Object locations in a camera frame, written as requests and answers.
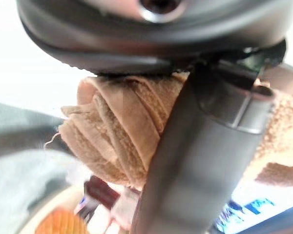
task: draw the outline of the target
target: gray fabric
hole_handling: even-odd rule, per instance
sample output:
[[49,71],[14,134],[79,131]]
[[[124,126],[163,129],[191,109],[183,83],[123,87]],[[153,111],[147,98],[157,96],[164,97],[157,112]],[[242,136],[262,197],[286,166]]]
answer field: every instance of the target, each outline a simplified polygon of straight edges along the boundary
[[66,186],[67,167],[74,163],[57,151],[28,150],[0,157],[0,234],[15,234],[29,210]]

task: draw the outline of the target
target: white surface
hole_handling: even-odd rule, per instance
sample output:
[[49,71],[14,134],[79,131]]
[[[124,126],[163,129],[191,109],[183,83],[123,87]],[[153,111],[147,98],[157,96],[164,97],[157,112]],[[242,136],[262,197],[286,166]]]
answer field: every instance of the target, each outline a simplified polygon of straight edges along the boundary
[[[293,26],[286,62],[293,65]],[[76,102],[80,79],[91,75],[62,64],[24,32],[15,0],[0,0],[0,102],[59,116]]]

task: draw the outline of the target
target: brown towel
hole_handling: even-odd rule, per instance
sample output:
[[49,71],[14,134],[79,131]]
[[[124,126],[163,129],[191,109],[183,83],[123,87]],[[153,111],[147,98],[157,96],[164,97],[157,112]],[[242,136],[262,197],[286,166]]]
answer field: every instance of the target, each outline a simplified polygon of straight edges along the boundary
[[[62,139],[96,176],[142,188],[187,74],[147,79],[86,78],[78,106],[63,107]],[[242,182],[293,186],[293,97],[278,92],[274,115]]]

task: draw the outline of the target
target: gray plastic housing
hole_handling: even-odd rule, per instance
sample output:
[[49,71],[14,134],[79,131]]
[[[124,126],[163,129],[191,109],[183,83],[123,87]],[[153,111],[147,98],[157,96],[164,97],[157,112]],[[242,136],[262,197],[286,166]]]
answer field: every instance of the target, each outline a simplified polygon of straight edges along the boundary
[[132,233],[205,233],[253,158],[273,99],[269,88],[243,90],[198,65],[151,162]]

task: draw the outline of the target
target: wrapped fabric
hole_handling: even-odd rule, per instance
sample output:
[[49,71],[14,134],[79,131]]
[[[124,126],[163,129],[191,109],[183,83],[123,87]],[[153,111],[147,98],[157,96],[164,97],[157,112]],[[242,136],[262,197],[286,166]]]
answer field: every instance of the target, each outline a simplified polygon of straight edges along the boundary
[[[188,74],[166,78],[86,78],[78,105],[59,127],[74,154],[101,179],[141,189]],[[293,186],[293,97],[277,92],[267,132],[241,182]]]

